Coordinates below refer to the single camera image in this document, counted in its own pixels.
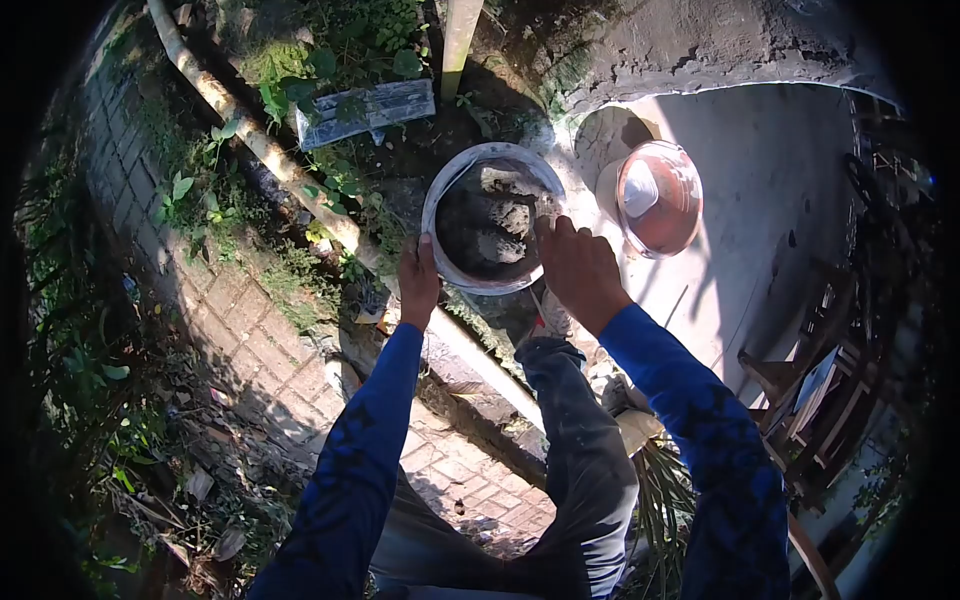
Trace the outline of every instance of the person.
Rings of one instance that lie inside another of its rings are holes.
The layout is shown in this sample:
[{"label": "person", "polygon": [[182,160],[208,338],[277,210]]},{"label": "person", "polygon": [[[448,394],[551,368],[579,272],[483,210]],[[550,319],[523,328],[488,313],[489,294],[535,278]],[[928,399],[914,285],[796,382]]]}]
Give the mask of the person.
[{"label": "person", "polygon": [[594,400],[572,316],[649,398],[698,492],[682,598],[788,598],[787,506],[746,408],[624,291],[610,244],[566,217],[540,218],[548,291],[516,360],[536,391],[554,522],[503,561],[435,515],[398,468],[440,282],[428,235],[400,261],[401,319],[370,378],[334,423],[293,530],[250,598],[605,598],[626,563],[638,483],[616,421]]}]

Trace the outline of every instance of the wooden post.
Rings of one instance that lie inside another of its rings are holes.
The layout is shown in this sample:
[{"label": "wooden post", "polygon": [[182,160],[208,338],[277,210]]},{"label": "wooden post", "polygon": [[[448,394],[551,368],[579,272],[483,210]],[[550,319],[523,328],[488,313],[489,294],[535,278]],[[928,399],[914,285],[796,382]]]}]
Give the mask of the wooden post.
[{"label": "wooden post", "polygon": [[460,87],[460,76],[467,62],[473,41],[473,30],[483,9],[483,0],[449,0],[446,3],[444,32],[444,74],[440,82],[440,99],[453,100]]}]

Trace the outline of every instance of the bamboo pole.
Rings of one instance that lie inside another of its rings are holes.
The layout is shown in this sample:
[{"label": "bamboo pole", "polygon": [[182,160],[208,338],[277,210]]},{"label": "bamboo pole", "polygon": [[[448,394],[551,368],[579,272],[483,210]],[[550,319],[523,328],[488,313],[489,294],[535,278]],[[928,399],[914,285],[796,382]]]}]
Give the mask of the bamboo pole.
[{"label": "bamboo pole", "polygon": [[449,0],[444,25],[444,73],[440,80],[440,99],[453,100],[460,87],[460,76],[467,63],[473,30],[483,10],[483,0]]},{"label": "bamboo pole", "polygon": [[[177,24],[163,6],[162,0],[147,0],[147,3],[150,6],[150,15],[154,20],[156,32],[160,36],[170,62],[200,92],[204,100],[217,111],[225,123],[230,119],[238,121],[236,134],[240,140],[270,169],[280,184],[313,213],[338,242],[343,244],[344,248],[352,252],[357,260],[371,272],[376,273],[382,258],[380,250],[361,233],[360,227],[349,216],[338,215],[324,206],[326,195],[323,192],[317,198],[311,198],[303,191],[303,187],[307,185],[317,189],[321,187],[287,155],[276,140],[266,133],[263,125],[237,102],[223,84],[201,67],[200,62],[183,43]],[[383,275],[380,279],[387,289],[399,297],[400,286],[395,276]],[[490,358],[487,352],[480,348],[439,306],[433,310],[429,328],[477,371],[477,374],[483,377],[491,387],[513,404],[523,417],[543,431],[540,408],[530,394]]]}]

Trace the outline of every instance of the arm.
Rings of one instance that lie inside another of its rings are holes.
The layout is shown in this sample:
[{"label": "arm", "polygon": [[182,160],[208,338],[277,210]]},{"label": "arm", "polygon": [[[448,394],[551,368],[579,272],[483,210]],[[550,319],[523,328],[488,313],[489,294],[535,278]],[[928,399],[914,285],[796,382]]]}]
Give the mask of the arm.
[{"label": "arm", "polygon": [[683,598],[788,598],[786,497],[747,409],[636,304],[598,336],[650,400],[700,493]]},{"label": "arm", "polygon": [[650,400],[700,493],[683,598],[787,598],[786,497],[747,409],[634,304],[610,243],[537,221],[547,286]]},{"label": "arm", "polygon": [[437,304],[429,238],[401,258],[400,325],[370,378],[327,435],[290,535],[250,598],[359,598],[396,491],[396,470],[420,372],[423,330]]}]

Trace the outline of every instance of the hand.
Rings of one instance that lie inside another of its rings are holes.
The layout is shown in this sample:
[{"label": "hand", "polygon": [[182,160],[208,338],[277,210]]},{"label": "hand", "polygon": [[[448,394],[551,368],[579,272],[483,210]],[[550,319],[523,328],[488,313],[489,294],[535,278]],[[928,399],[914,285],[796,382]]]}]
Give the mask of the hand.
[{"label": "hand", "polygon": [[573,229],[569,217],[539,217],[534,227],[546,285],[594,337],[620,310],[632,304],[620,283],[620,268],[610,242],[588,228]]},{"label": "hand", "polygon": [[440,298],[440,278],[433,264],[433,240],[429,233],[420,236],[419,248],[413,237],[403,244],[399,279],[400,322],[425,331]]}]

